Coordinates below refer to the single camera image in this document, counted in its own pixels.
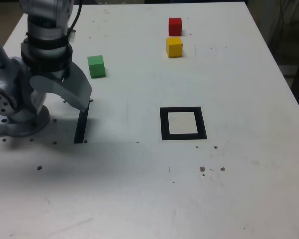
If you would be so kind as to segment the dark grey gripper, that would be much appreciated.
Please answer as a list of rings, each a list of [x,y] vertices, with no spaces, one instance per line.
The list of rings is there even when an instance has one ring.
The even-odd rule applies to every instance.
[[[80,111],[88,106],[92,87],[84,72],[74,62],[69,67],[53,72],[31,68],[31,73],[30,85],[38,92],[59,95]]]

